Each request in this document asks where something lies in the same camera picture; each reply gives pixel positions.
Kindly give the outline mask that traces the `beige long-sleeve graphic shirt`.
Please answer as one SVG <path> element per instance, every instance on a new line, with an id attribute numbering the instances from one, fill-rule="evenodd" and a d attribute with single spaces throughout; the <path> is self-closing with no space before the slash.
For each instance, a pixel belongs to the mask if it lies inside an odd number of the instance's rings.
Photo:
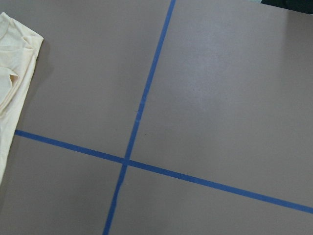
<path id="1" fill-rule="evenodd" d="M 0 178 L 4 176 L 13 136 L 44 38 L 0 14 Z"/>

